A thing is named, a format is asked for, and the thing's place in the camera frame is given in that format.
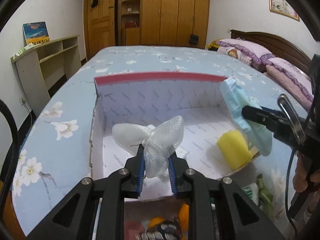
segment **metal screw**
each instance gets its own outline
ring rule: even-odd
[[[223,181],[225,184],[231,184],[232,179],[231,179],[230,177],[224,177],[224,178],[222,179],[222,181]]]
[[[119,169],[119,173],[121,175],[127,175],[129,173],[129,170],[126,168],[122,168],[122,169]]]
[[[194,175],[196,171],[194,169],[186,169],[186,174],[187,175]]]
[[[84,178],[84,179],[82,179],[81,180],[81,183],[83,184],[83,185],[89,185],[90,183],[91,183],[91,178]]]

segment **white mesh bath sponge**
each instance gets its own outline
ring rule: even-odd
[[[158,127],[131,123],[115,124],[112,135],[115,142],[135,156],[139,144],[144,147],[147,178],[164,173],[168,168],[168,158],[183,139],[183,117],[178,115]]]

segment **framed picture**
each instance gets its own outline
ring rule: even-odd
[[[300,17],[297,12],[286,0],[269,0],[270,12],[285,15],[297,21],[300,21]]]
[[[45,22],[27,23],[23,25],[24,37],[27,45],[41,44],[50,41],[47,26]]]

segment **shelf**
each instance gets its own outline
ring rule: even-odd
[[[140,0],[124,0],[122,2],[122,4],[131,3],[131,2],[138,2],[138,1],[140,1]]]
[[[128,16],[128,15],[138,15],[138,14],[140,14],[140,13],[125,13],[125,14],[123,14],[122,16]]]
[[[64,49],[64,50],[58,51],[57,53],[54,53],[54,54],[52,54],[52,55],[50,55],[50,56],[48,56],[48,57],[44,57],[43,59],[39,60],[39,63],[41,64],[41,63],[45,62],[46,60],[48,60],[48,59],[50,59],[50,58],[52,58],[52,57],[55,57],[55,56],[57,56],[57,55],[65,52],[65,51],[67,51],[67,50],[69,50],[69,49],[75,48],[75,47],[77,47],[77,46],[78,46],[78,45],[73,45],[73,46],[71,46],[71,47],[69,47],[69,48],[66,48],[66,49]]]

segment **electrical outlet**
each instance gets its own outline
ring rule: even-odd
[[[19,98],[19,102],[20,102],[20,105],[23,106],[26,103],[26,100],[23,97],[21,97]]]

